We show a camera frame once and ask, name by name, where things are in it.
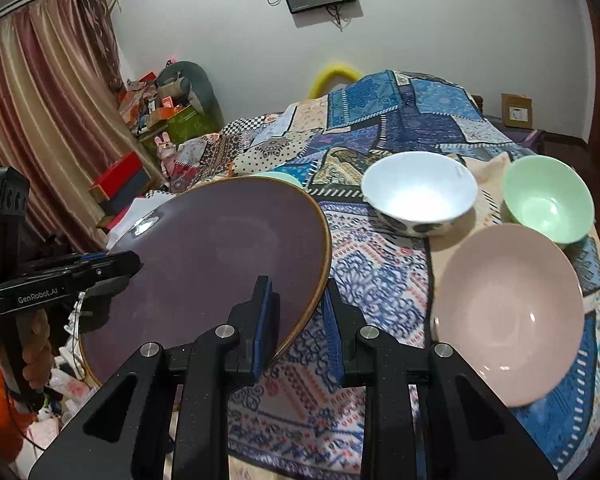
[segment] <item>person's hand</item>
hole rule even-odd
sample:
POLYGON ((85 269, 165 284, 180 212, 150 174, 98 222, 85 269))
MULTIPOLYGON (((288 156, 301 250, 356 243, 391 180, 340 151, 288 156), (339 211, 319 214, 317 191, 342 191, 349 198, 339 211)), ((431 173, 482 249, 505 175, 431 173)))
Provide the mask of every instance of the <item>person's hand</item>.
POLYGON ((27 364, 22 370, 22 376, 33 389, 42 388, 46 384, 54 364, 49 331, 46 312, 39 310, 31 323, 31 338, 22 350, 22 359, 27 364))

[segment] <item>patchwork quilt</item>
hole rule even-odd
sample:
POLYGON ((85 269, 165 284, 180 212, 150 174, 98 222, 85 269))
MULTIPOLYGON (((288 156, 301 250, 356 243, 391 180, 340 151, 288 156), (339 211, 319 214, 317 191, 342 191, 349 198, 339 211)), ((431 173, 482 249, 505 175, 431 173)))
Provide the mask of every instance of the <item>patchwork quilt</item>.
MULTIPOLYGON (((463 237, 502 222, 502 175, 512 161, 532 153, 486 121, 463 88, 426 74, 391 70, 282 113, 234 121, 218 134, 187 141, 179 151, 176 192, 262 171, 296 177, 328 220, 331 276, 343 298, 360 307, 369 324, 419 347, 426 340, 434 277, 463 237), (360 181, 366 168, 409 150, 451 156, 476 176, 480 191, 465 231, 431 240, 400 237, 364 202, 360 181)), ((512 410, 561 479, 583 460, 600 428, 600 244, 595 230, 566 254, 584 295, 580 350, 554 391, 512 410)), ((258 384, 231 396, 229 446, 243 461, 237 471, 241 477, 262 478, 261 468, 292 478, 358 476, 365 392, 338 387, 326 352, 319 307, 258 384)), ((411 402, 417 415, 415 390, 411 402)))

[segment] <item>pink bunny toy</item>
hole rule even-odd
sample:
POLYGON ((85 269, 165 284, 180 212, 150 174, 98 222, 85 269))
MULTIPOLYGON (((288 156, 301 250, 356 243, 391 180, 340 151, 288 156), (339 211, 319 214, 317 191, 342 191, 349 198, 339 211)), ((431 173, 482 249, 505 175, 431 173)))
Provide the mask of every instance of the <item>pink bunny toy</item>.
POLYGON ((156 146, 158 146, 158 158, 160 159, 160 168, 165 178, 173 176, 173 168, 178 156, 176 145, 171 142, 168 133, 163 133, 161 136, 154 138, 156 146))

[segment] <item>blue patterned blanket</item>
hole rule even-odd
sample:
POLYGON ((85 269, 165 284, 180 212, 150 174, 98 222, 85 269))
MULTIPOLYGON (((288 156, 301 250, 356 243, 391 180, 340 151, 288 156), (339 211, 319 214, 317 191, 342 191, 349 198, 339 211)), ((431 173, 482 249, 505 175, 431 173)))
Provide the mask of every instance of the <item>blue patterned blanket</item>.
MULTIPOLYGON (((433 276, 457 241, 403 238, 379 221, 360 192, 362 174, 391 153, 426 150, 465 164, 480 186, 473 230, 499 223, 500 177, 530 154, 487 122, 464 89, 433 76, 386 71, 284 113, 234 121, 196 140, 186 189, 234 175, 280 171, 320 204, 333 238, 331 275, 367 322, 423 346, 433 276)), ((180 160, 186 166, 189 160, 180 160)), ((566 478, 600 428, 600 247, 595 232, 566 251, 584 294, 580 351, 544 399, 513 410, 566 478)), ((354 479, 364 427, 362 388, 342 390, 328 371, 317 312, 253 388, 229 402, 231 452, 293 478, 354 479)), ((417 396, 412 392, 417 412, 417 396)), ((254 468, 251 477, 257 474, 254 468)))

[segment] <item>white bowl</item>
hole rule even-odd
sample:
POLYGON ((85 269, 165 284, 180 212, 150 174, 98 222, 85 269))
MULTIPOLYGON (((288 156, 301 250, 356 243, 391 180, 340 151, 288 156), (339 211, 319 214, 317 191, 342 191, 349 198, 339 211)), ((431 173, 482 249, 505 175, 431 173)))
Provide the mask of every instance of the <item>white bowl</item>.
POLYGON ((362 193, 393 229, 425 237, 445 233, 469 211, 478 185, 467 168, 448 156, 405 152, 372 164, 362 177, 362 193))

